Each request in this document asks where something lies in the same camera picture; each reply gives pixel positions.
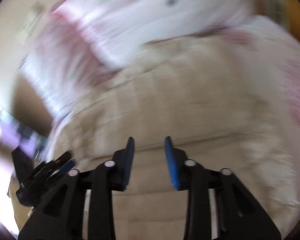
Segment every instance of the white screw cap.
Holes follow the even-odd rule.
[[[73,177],[73,176],[77,176],[79,174],[79,171],[76,169],[73,170],[69,170],[68,175]]]
[[[227,169],[227,168],[224,168],[221,170],[221,173],[225,176],[229,176],[232,174],[231,170]]]
[[[196,164],[197,163],[194,160],[186,160],[185,161],[185,165],[189,166],[189,167],[195,166]]]
[[[106,161],[105,162],[105,166],[106,167],[113,167],[115,165],[115,162],[114,161]]]

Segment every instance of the pink floral fabric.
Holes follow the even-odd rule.
[[[114,77],[75,28],[56,16],[36,40],[20,71],[42,98],[54,122],[71,112],[74,101],[89,86]]]
[[[285,93],[289,98],[290,112],[300,125],[300,56],[288,59],[282,67],[285,75]]]
[[[257,50],[254,41],[256,37],[248,31],[235,29],[235,28],[227,28],[220,32],[223,40],[230,44],[241,45],[248,50],[255,51]]]

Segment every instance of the white pillow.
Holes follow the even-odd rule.
[[[43,99],[54,122],[71,111],[71,105],[87,87],[113,77],[62,18],[47,24],[20,71]]]
[[[241,24],[252,0],[67,0],[54,13],[74,24],[91,51],[115,69],[140,44]]]

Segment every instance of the blue gripper pad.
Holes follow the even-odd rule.
[[[129,137],[126,148],[114,153],[112,160],[115,162],[116,170],[108,177],[111,190],[126,190],[130,179],[134,150],[134,139]]]
[[[174,148],[169,136],[165,138],[164,149],[173,187],[176,190],[188,189],[191,178],[184,168],[184,163],[188,159],[185,151]]]
[[[58,171],[58,174],[66,174],[69,170],[71,170],[76,165],[76,162],[74,159],[71,159],[66,162]]]

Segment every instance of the beige fabric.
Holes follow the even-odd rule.
[[[206,168],[232,169],[282,236],[294,226],[291,157],[268,104],[249,93],[236,68],[218,38],[147,44],[129,68],[77,102],[52,147],[55,158],[70,149],[85,171],[123,148],[128,136],[136,140],[128,190],[113,198],[118,239],[182,238],[186,193],[169,181],[167,135]]]

